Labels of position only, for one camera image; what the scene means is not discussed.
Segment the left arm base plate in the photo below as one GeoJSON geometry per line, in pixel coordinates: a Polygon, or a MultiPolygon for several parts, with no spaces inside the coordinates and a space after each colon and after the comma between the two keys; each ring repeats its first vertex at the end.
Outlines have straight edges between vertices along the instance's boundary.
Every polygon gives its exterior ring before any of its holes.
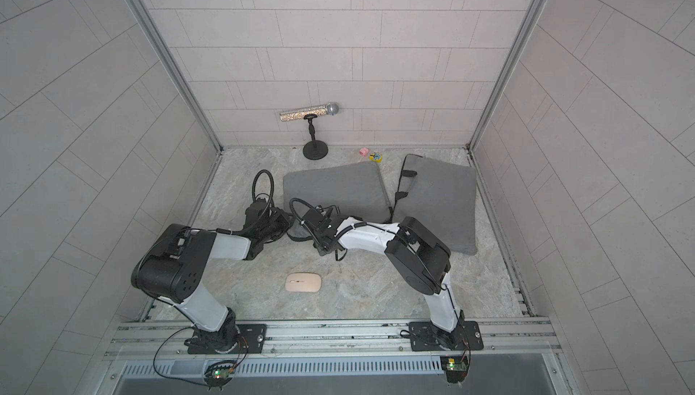
{"type": "Polygon", "coordinates": [[[266,324],[225,324],[216,332],[195,328],[184,345],[188,354],[255,354],[264,347],[266,331],[266,324]]]}

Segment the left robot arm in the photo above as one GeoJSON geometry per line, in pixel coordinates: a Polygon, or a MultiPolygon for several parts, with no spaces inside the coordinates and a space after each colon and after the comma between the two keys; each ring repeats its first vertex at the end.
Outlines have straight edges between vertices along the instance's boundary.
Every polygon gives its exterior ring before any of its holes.
{"type": "Polygon", "coordinates": [[[220,304],[202,284],[209,261],[255,259],[280,239],[293,218],[269,201],[254,202],[239,231],[169,225],[131,274],[131,284],[184,315],[193,324],[188,351],[229,353],[241,342],[235,312],[220,304]]]}

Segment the grey laptop bag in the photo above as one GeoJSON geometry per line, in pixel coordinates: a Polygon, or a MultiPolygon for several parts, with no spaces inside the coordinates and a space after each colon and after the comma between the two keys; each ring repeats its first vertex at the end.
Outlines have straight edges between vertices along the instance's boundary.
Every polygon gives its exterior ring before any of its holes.
{"type": "Polygon", "coordinates": [[[342,215],[369,223],[385,225],[391,219],[386,187],[374,163],[291,172],[283,178],[284,210],[294,198],[323,208],[336,205],[342,215]]]}
{"type": "Polygon", "coordinates": [[[392,221],[417,219],[452,252],[474,256],[477,174],[470,166],[408,154],[402,163],[392,221]]]}

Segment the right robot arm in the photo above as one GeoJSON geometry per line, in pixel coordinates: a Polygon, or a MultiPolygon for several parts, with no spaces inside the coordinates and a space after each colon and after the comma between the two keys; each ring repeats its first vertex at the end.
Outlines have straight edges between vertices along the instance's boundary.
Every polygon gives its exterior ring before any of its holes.
{"type": "Polygon", "coordinates": [[[340,252],[365,250],[386,257],[405,282],[421,293],[428,306],[430,323],[411,327],[400,335],[435,350],[465,351],[469,348],[463,328],[463,310],[454,299],[451,285],[451,250],[417,219],[380,224],[355,217],[331,217],[332,209],[309,208],[299,217],[317,250],[340,252]]]}

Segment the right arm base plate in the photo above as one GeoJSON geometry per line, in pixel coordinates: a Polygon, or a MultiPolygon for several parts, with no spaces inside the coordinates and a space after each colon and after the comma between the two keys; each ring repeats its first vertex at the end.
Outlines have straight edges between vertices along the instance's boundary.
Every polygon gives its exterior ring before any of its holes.
{"type": "Polygon", "coordinates": [[[410,322],[401,335],[410,341],[413,352],[477,352],[484,349],[479,324],[474,321],[459,322],[450,333],[431,322],[410,322]]]}

